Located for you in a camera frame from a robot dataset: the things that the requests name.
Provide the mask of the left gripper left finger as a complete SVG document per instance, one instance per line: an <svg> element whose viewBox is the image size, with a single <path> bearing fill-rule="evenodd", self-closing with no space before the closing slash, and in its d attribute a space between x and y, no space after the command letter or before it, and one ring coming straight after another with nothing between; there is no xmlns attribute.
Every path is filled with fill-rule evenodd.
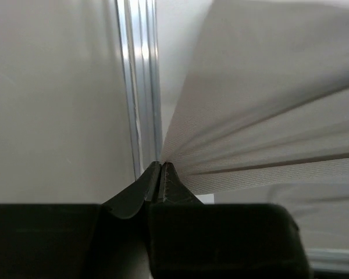
<svg viewBox="0 0 349 279"><path fill-rule="evenodd" d="M127 188L106 201L101 208L101 244L104 258L137 254L138 245L149 242L148 207L161 174L161 164L152 162Z"/></svg>

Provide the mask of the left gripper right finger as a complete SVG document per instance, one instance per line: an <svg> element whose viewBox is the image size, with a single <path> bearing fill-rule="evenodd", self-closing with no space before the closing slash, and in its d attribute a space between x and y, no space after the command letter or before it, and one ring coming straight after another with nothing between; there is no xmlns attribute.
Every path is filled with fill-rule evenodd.
<svg viewBox="0 0 349 279"><path fill-rule="evenodd" d="M159 182L158 202L182 205L203 203L180 181L172 163L164 163Z"/></svg>

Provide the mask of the grey trousers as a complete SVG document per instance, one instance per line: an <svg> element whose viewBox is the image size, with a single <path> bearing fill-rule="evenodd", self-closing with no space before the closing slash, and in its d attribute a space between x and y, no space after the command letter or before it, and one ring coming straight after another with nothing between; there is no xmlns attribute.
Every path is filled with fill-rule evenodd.
<svg viewBox="0 0 349 279"><path fill-rule="evenodd" d="M349 3L215 1L162 161L195 194L286 207L349 249Z"/></svg>

